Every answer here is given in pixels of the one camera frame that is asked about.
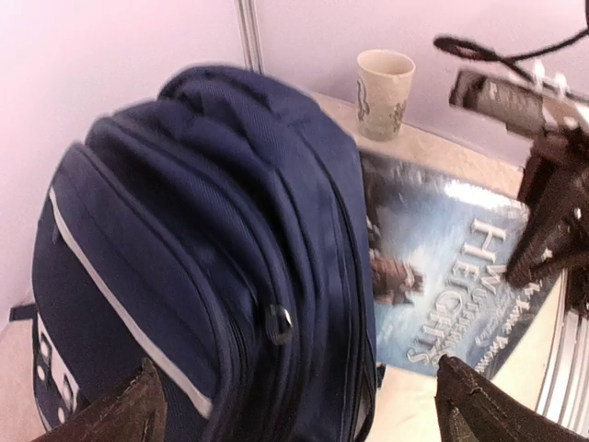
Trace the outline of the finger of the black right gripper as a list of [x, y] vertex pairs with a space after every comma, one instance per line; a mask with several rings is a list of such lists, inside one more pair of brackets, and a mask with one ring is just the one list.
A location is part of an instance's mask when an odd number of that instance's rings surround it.
[[[530, 216], [510, 258], [506, 281], [514, 287], [588, 264], [588, 137], [545, 134], [535, 140], [525, 164], [517, 200]], [[543, 262], [536, 259], [549, 236], [572, 223], [570, 242]]]

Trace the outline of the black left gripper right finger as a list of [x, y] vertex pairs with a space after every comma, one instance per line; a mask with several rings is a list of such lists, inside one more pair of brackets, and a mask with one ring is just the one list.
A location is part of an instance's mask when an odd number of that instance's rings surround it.
[[435, 406], [443, 442], [586, 439], [526, 408], [455, 356], [439, 360]]

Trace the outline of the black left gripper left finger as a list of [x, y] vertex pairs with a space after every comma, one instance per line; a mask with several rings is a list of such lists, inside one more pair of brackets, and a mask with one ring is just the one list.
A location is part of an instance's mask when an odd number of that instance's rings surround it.
[[38, 442], [151, 442], [166, 435], [167, 401], [153, 362], [145, 358], [132, 376]]

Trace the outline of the dark blue wuthering heights book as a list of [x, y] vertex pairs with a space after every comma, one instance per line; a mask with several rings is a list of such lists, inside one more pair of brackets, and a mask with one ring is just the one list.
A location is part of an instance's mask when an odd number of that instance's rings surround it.
[[505, 281], [527, 207], [394, 157], [363, 152], [361, 165], [377, 362], [434, 376], [451, 355], [494, 377], [556, 284]]

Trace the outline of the navy blue student backpack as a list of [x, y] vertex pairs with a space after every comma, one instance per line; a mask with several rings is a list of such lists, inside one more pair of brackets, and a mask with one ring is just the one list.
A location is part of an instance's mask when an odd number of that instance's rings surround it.
[[363, 441], [375, 313], [355, 142], [309, 96], [197, 66], [95, 121], [32, 260], [33, 394], [73, 419], [150, 359], [168, 441]]

